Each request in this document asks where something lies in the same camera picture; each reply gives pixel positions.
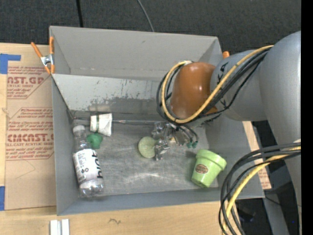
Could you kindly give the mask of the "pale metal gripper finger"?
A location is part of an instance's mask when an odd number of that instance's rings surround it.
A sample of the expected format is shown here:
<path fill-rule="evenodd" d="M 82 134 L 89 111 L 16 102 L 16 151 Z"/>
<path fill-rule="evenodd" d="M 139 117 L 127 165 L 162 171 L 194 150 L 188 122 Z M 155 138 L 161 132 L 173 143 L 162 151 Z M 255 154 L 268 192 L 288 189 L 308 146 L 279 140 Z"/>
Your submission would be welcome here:
<path fill-rule="evenodd" d="M 154 123 L 152 130 L 153 139 L 166 139 L 169 135 L 170 124 L 165 121 L 159 121 Z"/>
<path fill-rule="evenodd" d="M 170 149 L 170 146 L 165 140 L 158 140 L 155 145 L 155 160 L 159 161 L 163 159 L 163 154 L 165 154 Z"/>

